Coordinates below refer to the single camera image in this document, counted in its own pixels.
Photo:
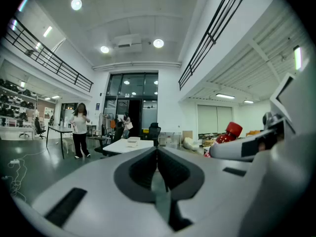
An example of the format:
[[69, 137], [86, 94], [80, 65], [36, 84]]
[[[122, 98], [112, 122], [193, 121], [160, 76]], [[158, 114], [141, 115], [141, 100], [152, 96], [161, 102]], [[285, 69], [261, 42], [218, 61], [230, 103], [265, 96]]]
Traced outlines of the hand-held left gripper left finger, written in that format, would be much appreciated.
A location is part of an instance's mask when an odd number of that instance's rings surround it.
[[156, 149], [90, 162], [62, 178], [28, 205], [15, 199], [44, 237], [168, 237], [151, 190]]

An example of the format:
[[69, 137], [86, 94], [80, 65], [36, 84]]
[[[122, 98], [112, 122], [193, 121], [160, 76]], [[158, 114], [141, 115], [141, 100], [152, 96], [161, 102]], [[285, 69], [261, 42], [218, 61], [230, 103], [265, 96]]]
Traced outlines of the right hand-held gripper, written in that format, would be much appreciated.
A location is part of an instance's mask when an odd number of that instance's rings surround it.
[[313, 237], [316, 234], [316, 74], [302, 72], [281, 96], [295, 135], [278, 143], [274, 130], [210, 147], [211, 158], [252, 161], [269, 150], [267, 172], [238, 237]]

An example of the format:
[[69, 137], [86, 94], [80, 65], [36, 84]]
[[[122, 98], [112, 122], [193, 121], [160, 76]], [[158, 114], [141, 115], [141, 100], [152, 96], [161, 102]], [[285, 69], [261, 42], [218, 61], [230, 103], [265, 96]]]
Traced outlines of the grey lidded box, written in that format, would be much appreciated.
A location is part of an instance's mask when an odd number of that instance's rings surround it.
[[140, 137], [129, 137], [126, 141], [127, 147], [136, 148], [138, 144], [140, 143], [141, 138]]

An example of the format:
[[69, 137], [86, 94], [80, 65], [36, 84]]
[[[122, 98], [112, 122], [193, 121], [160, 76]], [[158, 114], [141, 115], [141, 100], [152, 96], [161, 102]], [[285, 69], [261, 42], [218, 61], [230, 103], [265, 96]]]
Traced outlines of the red-capped dark bottle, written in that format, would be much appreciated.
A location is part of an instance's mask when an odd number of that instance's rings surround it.
[[240, 136], [241, 132], [242, 132], [242, 127], [240, 125], [234, 122], [229, 122], [226, 128], [226, 132], [224, 134], [220, 134], [216, 138], [212, 146], [215, 144], [221, 144], [221, 143], [234, 141]]

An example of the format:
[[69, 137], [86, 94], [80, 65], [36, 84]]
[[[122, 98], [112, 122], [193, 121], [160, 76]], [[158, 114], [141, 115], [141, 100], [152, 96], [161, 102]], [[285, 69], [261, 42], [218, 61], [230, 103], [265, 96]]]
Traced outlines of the white ceiling air conditioner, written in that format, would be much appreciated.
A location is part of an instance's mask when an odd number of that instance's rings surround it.
[[113, 39], [115, 51], [121, 53], [142, 52], [142, 39], [139, 34], [118, 36]]

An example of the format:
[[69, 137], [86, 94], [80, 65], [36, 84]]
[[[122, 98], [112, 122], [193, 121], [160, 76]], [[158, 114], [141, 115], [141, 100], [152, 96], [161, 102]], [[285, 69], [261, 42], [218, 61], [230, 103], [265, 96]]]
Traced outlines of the glass entrance door black frame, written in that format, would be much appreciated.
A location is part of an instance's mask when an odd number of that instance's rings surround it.
[[143, 130], [158, 118], [157, 73], [110, 75], [103, 113], [118, 122], [125, 112], [133, 125], [129, 136], [146, 138]]

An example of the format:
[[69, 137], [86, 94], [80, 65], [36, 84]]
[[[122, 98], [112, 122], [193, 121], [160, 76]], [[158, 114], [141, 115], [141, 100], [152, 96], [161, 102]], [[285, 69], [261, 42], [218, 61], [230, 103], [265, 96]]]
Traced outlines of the grey table black legs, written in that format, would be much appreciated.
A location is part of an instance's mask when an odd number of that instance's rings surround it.
[[60, 135], [60, 146], [61, 146], [61, 154], [62, 158], [64, 159], [64, 148], [63, 148], [63, 134], [72, 133], [72, 130], [70, 128], [66, 128], [59, 125], [49, 125], [47, 128], [47, 135], [46, 135], [46, 147], [48, 146], [48, 138], [49, 138], [49, 132], [50, 130], [55, 131], [59, 133]]

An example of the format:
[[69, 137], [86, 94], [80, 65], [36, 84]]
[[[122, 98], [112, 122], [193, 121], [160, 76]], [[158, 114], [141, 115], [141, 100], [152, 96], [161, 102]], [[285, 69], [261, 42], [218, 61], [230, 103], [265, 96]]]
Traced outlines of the black balcony railing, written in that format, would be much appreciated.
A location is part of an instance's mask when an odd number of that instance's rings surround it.
[[26, 56], [53, 74], [78, 88], [90, 92], [93, 82], [76, 71], [48, 47], [42, 44], [18, 19], [12, 17], [4, 38]]
[[179, 89], [193, 76], [210, 49], [216, 45], [222, 32], [238, 10], [243, 0], [221, 0], [194, 54], [178, 80]]

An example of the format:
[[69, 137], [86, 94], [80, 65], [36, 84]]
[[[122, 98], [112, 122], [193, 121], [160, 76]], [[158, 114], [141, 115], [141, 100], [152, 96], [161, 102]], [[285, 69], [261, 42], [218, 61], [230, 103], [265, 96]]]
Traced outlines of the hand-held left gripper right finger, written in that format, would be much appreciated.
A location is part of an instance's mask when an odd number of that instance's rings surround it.
[[237, 199], [249, 162], [158, 148], [157, 166], [171, 192], [167, 235], [240, 237], [245, 211]]

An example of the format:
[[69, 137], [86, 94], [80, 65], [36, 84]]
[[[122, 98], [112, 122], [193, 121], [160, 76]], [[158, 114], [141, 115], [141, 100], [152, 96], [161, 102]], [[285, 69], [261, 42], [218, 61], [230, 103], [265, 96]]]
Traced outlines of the window with white roller blinds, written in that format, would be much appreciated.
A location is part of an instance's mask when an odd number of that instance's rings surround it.
[[231, 107], [197, 106], [198, 134], [225, 133], [231, 121], [233, 121]]

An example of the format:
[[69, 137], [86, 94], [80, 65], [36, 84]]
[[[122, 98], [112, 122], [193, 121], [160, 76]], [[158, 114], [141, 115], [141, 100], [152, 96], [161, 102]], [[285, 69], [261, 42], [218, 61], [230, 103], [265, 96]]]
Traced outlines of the small white stool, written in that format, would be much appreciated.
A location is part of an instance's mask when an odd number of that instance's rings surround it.
[[75, 148], [74, 148], [74, 141], [72, 138], [64, 138], [63, 139], [63, 144], [66, 148], [66, 153], [69, 154], [69, 152], [74, 152]]

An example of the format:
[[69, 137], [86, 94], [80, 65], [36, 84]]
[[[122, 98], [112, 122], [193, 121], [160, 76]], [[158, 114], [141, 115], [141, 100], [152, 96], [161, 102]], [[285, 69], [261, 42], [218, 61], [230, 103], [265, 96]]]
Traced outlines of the white sack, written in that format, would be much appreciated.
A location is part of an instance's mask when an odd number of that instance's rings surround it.
[[185, 137], [183, 140], [183, 147], [192, 150], [192, 151], [197, 151], [199, 149], [199, 145], [196, 144], [192, 138], [190, 137]]

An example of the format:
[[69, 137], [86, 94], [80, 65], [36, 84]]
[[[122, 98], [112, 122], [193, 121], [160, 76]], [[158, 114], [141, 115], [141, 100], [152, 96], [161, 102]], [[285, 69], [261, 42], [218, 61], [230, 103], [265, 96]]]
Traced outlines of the white shelf of black helmets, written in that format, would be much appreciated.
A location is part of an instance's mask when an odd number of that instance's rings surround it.
[[0, 130], [33, 138], [37, 101], [34, 92], [0, 78]]

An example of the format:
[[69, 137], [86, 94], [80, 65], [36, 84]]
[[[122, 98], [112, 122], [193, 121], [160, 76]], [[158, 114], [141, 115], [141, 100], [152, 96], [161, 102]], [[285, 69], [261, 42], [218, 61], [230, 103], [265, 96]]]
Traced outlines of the black office chair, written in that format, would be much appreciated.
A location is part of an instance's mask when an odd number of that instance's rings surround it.
[[43, 136], [43, 134], [46, 132], [46, 130], [44, 129], [44, 127], [41, 127], [40, 121], [39, 121], [39, 118], [38, 118], [38, 117], [35, 117], [35, 131], [36, 131], [36, 134], [37, 134], [41, 139], [46, 138], [46, 136]]
[[159, 145], [158, 138], [160, 135], [160, 131], [161, 131], [161, 128], [159, 127], [157, 122], [151, 123], [151, 125], [149, 127], [148, 140], [152, 140], [154, 146]]
[[123, 131], [124, 131], [123, 123], [119, 121], [115, 126], [114, 134], [108, 134], [107, 136], [101, 136], [101, 137], [95, 138], [97, 141], [99, 141], [100, 145], [99, 147], [96, 147], [94, 151], [108, 157], [119, 155], [120, 153], [118, 152], [104, 150], [104, 147], [109, 146], [113, 144], [114, 142], [117, 142], [118, 140], [120, 140], [122, 137]]

